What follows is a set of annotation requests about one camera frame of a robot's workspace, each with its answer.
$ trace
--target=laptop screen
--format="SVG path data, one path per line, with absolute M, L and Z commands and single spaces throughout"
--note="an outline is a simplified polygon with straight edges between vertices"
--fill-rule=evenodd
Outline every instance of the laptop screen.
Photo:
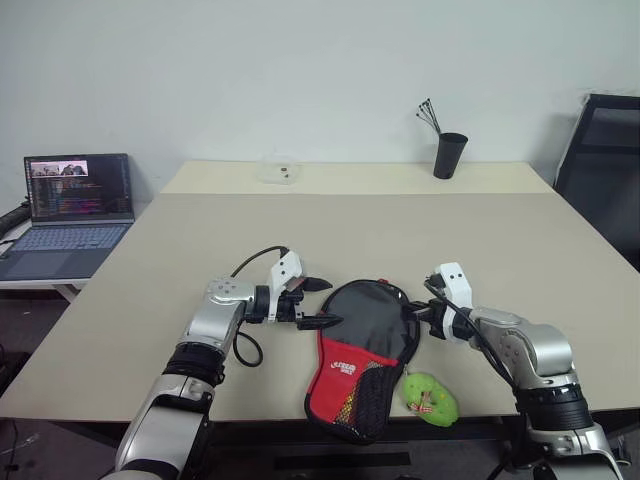
M 25 157 L 31 220 L 133 219 L 126 154 Z

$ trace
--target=black office chair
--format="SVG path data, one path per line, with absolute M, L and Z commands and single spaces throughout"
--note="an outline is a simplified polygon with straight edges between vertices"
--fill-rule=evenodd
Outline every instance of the black office chair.
M 590 95 L 555 190 L 640 272 L 640 98 Z

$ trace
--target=green toy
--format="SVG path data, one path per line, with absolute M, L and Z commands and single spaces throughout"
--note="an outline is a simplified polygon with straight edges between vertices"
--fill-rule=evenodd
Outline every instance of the green toy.
M 438 427 L 449 427 L 458 420 L 456 399 L 432 375 L 407 375 L 402 384 L 402 392 L 409 410 L 425 422 Z

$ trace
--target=black cup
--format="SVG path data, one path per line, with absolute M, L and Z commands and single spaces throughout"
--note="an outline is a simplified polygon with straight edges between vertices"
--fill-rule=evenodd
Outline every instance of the black cup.
M 458 160 L 469 139 L 460 133 L 441 133 L 438 142 L 438 155 L 433 167 L 433 175 L 437 178 L 451 178 L 458 166 Z

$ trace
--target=logo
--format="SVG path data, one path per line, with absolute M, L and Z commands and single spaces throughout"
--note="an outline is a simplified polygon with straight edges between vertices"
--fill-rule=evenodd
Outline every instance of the logo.
M 353 375 L 353 372 L 356 371 L 355 365 L 351 365 L 350 363 L 344 363 L 344 362 L 332 362 L 331 368 L 339 368 L 340 373 L 346 373 L 347 375 Z

